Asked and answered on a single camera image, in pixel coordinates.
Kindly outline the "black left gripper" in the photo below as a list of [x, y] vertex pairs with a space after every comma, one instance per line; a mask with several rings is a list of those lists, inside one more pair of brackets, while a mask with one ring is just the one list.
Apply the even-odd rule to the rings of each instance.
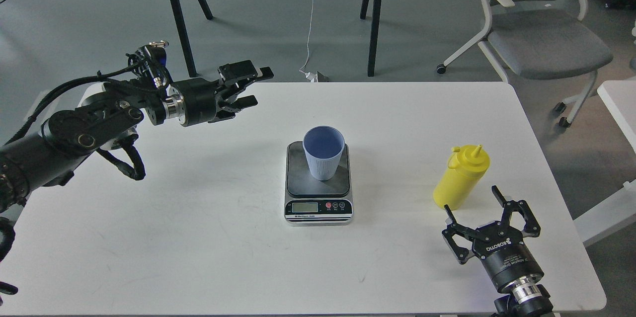
[[250, 60], [224, 64], [218, 73], [220, 81], [195, 78], [172, 85], [172, 96], [181, 102], [178, 113], [182, 127], [234, 119], [238, 112], [258, 104], [254, 95], [238, 95], [250, 84], [274, 77], [270, 67], [257, 69]]

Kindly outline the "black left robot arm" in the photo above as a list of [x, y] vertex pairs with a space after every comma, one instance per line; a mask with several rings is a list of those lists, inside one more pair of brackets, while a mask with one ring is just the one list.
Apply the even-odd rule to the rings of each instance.
[[[41, 186], [63, 186], [75, 169], [98, 153], [133, 180], [145, 178], [145, 165], [134, 147], [137, 124], [147, 116], [153, 125], [177, 118], [184, 127], [230, 120], [257, 104], [240, 94], [258, 81], [273, 78], [269, 67], [252, 61], [225, 64], [215, 81], [202, 78], [173, 81], [166, 68], [166, 41], [148, 43], [128, 54], [122, 70], [74, 79], [52, 89], [32, 115], [1, 147], [0, 205], [2, 212], [25, 206]], [[82, 84], [103, 89], [77, 108], [52, 114], [38, 132], [29, 133], [38, 116], [55, 99]]]

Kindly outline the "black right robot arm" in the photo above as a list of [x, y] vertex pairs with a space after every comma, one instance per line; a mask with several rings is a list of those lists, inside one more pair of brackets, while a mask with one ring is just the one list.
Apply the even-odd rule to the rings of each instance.
[[471, 229], [457, 222], [445, 205], [449, 222], [442, 236], [460, 264], [479, 258], [502, 297], [494, 301], [494, 317], [542, 317], [553, 312], [548, 291], [539, 284], [544, 276], [523, 239], [538, 237], [538, 220], [526, 201], [507, 201], [497, 186], [493, 195], [503, 208], [499, 221]]

